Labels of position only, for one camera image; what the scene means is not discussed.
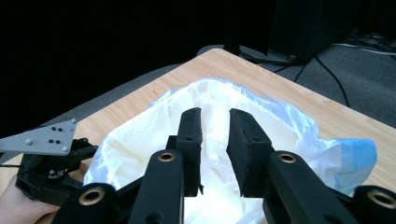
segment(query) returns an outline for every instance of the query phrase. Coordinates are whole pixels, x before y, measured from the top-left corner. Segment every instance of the crumpled plastic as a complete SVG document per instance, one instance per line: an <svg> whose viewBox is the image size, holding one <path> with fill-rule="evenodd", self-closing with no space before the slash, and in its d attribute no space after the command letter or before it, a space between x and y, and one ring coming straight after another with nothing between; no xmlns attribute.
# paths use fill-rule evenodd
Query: crumpled plastic
<svg viewBox="0 0 396 224"><path fill-rule="evenodd" d="M193 107L201 108L205 190L185 198L185 223L265 223L262 199L240 197L226 153L231 108L250 113L275 150L300 155L328 187L345 194L361 185L376 163L371 139L320 139L315 121L294 105L259 96L227 79L205 77L169 90L109 133L92 158L84 185L101 182L120 189L143 176L151 154L165 149L168 136L177 135L181 113Z"/></svg>

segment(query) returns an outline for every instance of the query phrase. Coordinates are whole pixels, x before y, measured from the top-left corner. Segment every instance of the translucent plastic bag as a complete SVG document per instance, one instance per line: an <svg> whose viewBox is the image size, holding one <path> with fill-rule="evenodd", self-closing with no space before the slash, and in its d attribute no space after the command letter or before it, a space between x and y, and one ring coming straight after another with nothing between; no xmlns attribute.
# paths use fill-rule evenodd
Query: translucent plastic bag
<svg viewBox="0 0 396 224"><path fill-rule="evenodd" d="M300 155L329 187L345 194L362 184L376 163L370 139L319 139L318 125L295 106L260 97L247 88L216 77L199 79L168 91L102 141L84 184L108 183L120 189L144 175L152 153L177 135L181 113L201 108L203 195L185 198L185 223L262 223L262 199L241 198L226 153L231 108L250 113L275 150Z"/></svg>

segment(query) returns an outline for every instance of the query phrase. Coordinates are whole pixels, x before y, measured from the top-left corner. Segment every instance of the wooden tabletop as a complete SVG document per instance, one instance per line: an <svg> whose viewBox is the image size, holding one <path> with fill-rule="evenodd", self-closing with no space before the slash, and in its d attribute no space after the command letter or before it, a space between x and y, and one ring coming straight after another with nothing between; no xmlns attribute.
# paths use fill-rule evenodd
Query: wooden tabletop
<svg viewBox="0 0 396 224"><path fill-rule="evenodd" d="M122 123L144 112L166 91L186 86L202 77L220 77L259 95L284 100L303 110L319 126L320 138L369 138L375 141L377 164L364 185L396 191L396 130L375 119L238 58L223 49L211 49L78 123L76 138L87 137L99 145ZM1 171L2 192L12 170Z"/></svg>

